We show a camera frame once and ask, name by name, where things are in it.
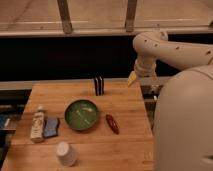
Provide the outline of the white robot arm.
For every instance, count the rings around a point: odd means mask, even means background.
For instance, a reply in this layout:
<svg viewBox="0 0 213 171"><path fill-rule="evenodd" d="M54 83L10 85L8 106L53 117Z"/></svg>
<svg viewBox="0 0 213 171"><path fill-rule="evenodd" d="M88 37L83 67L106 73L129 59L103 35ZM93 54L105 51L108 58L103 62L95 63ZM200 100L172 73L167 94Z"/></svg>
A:
<svg viewBox="0 0 213 171"><path fill-rule="evenodd" d="M133 39L129 83L155 75L158 60L179 70L161 89L153 126L153 171L213 171L213 45L174 42L163 31Z"/></svg>

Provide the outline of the white gripper body yellow tag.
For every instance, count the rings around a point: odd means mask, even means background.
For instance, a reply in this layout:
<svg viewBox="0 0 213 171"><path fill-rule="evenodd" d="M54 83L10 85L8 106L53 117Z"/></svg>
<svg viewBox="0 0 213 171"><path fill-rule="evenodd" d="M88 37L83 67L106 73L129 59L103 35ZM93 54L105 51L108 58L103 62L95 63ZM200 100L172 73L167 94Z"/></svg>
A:
<svg viewBox="0 0 213 171"><path fill-rule="evenodd" d="M137 59L134 64L134 70L130 72L127 79L127 86L130 87L142 77L156 78L156 60L140 61Z"/></svg>

